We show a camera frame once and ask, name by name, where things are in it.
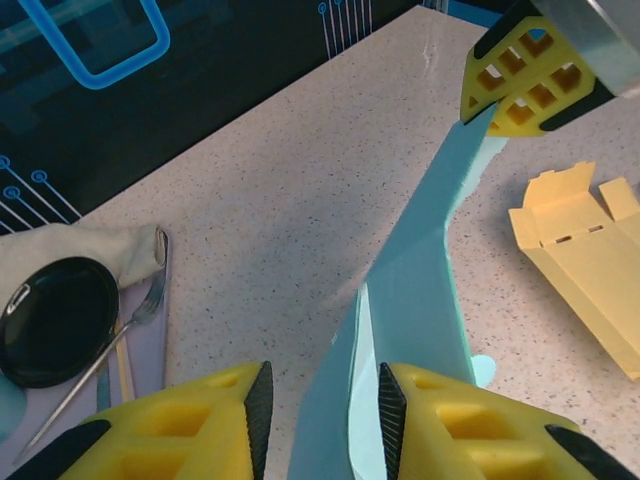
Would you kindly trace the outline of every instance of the unfolded box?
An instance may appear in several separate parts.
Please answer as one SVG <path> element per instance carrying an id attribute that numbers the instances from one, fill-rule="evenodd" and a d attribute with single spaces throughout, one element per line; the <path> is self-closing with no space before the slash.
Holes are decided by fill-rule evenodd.
<path id="1" fill-rule="evenodd" d="M 589 192 L 595 163 L 548 171 L 509 211 L 519 248 L 614 361 L 640 379 L 640 206 L 624 178 Z"/>

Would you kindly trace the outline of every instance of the cloth napkin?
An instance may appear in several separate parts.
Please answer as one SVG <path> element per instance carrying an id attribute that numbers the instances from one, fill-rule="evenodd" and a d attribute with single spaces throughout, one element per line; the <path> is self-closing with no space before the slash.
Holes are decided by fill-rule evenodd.
<path id="1" fill-rule="evenodd" d="M 164 266 L 164 237 L 157 225 L 99 229 L 51 224 L 0 237 L 0 311 L 16 289 L 42 267 L 67 257 L 92 258 L 122 289 Z"/>

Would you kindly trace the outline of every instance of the speckled countertop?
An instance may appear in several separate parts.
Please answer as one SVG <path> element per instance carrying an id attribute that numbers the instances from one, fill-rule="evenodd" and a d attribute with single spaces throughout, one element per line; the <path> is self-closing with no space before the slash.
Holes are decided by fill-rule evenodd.
<path id="1" fill-rule="evenodd" d="M 355 288 L 457 120 L 480 27 L 416 7 L 93 212 L 159 222 L 175 250 L 170 384 L 271 360 L 267 478 L 284 478 L 301 396 Z M 640 384 L 626 379 L 515 245 L 507 209 L 548 169 L 597 160 L 640 181 L 638 102 L 511 140 L 451 227 L 471 346 L 491 389 L 565 415 L 640 473 Z"/>

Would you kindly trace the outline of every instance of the black plate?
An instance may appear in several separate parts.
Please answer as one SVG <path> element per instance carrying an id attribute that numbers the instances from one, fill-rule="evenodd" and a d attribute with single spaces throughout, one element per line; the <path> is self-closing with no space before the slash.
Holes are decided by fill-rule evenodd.
<path id="1" fill-rule="evenodd" d="M 15 384 L 44 388 L 84 370 L 118 315 L 118 285 L 90 258 L 58 260 L 22 284 L 0 317 L 0 369 Z"/>

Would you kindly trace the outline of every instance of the black rubber tip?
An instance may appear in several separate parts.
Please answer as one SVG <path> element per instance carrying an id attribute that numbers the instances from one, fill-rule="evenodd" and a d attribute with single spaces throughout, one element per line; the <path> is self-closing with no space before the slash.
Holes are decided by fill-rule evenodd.
<path id="1" fill-rule="evenodd" d="M 547 425 L 545 429 L 597 480 L 638 480 L 638 477 L 589 437 L 558 425 Z"/>
<path id="2" fill-rule="evenodd" d="M 13 472 L 7 480 L 60 478 L 110 428 L 111 424 L 107 420 L 94 420 L 67 430 Z"/>
<path id="3" fill-rule="evenodd" d="M 249 431 L 249 448 L 253 478 L 262 480 L 267 464 L 271 416 L 273 414 L 273 372 L 271 363 L 264 362 L 244 400 Z"/>
<path id="4" fill-rule="evenodd" d="M 378 388 L 378 409 L 382 427 L 384 460 L 387 465 L 387 479 L 398 480 L 404 422 L 407 414 L 407 399 L 393 376 L 391 367 L 386 363 L 380 364 Z"/>

